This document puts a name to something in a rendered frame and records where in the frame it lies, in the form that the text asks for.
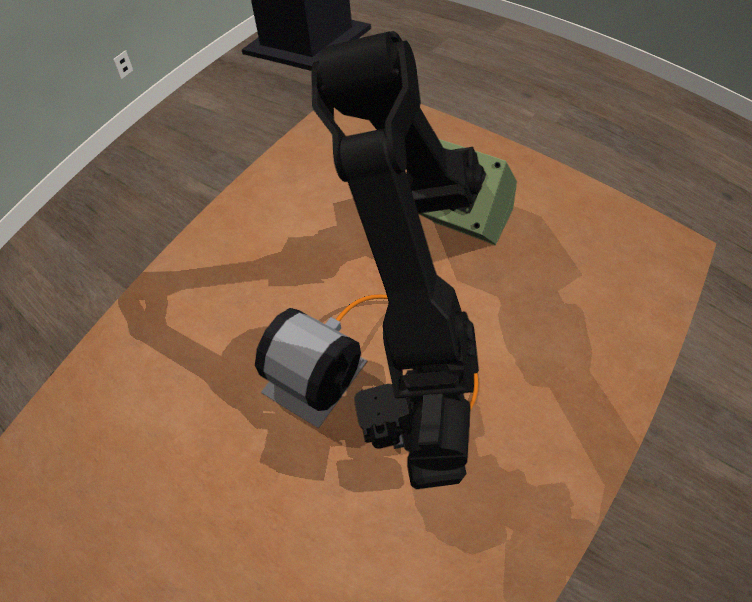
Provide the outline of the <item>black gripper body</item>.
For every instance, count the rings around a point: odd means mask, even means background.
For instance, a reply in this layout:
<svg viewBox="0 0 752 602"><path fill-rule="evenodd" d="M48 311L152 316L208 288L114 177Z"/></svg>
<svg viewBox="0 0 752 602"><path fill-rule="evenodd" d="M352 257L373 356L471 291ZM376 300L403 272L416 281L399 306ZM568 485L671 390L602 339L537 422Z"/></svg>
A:
<svg viewBox="0 0 752 602"><path fill-rule="evenodd" d="M416 366L402 368L403 370L408 369L406 374L414 374ZM449 471L425 470L413 466L409 463L408 458L409 455L407 457L407 468L410 484L416 490L459 484L466 475L465 465L462 468Z"/></svg>

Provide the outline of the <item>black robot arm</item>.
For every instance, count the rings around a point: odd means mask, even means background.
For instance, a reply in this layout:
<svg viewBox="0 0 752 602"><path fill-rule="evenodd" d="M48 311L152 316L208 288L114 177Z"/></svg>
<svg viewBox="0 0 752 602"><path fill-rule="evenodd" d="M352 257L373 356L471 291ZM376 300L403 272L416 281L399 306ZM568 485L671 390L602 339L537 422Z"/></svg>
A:
<svg viewBox="0 0 752 602"><path fill-rule="evenodd" d="M394 31L324 47L312 65L312 108L332 134L337 174L348 182L389 302L383 342L392 384L355 395L358 423L376 449L411 435L408 461L447 471L468 461L462 393L474 390L477 347L455 289L435 271L419 213L470 213L486 172L473 147L443 148L420 104L414 54ZM376 130L346 136L334 108ZM414 374L403 375L411 366Z"/></svg>

